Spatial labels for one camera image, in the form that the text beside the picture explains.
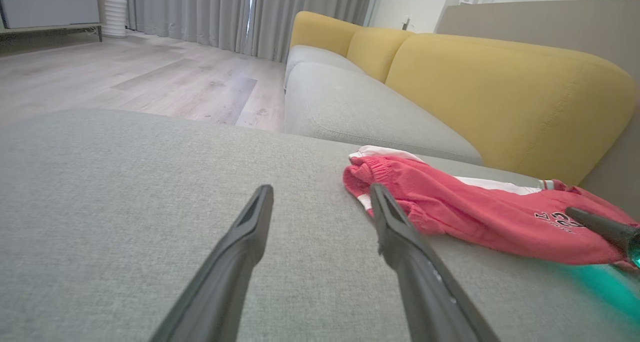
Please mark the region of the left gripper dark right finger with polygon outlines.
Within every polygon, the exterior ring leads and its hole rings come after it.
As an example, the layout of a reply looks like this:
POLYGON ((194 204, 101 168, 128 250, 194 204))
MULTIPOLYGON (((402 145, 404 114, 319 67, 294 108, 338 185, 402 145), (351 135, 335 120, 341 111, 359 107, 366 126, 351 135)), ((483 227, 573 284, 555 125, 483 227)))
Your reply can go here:
POLYGON ((370 187, 378 251, 396 272, 413 341, 498 341, 498 335, 391 192, 370 187))

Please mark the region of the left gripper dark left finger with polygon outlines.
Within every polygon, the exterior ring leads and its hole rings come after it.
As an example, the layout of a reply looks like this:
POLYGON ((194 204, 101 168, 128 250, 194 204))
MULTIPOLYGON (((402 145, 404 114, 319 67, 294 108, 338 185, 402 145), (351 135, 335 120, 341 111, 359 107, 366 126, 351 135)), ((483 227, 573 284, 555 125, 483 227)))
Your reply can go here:
POLYGON ((151 341, 234 341, 254 267, 266 248, 274 188, 261 185, 217 242, 151 341))

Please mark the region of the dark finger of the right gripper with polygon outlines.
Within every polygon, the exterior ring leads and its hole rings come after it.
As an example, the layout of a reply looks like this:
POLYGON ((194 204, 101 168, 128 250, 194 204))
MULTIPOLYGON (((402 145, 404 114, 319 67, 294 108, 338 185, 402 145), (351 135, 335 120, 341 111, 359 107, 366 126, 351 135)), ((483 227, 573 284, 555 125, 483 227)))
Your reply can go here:
POLYGON ((600 235, 627 255, 638 255, 640 252, 640 230, 638 228, 574 207, 565 209, 565 214, 600 235))

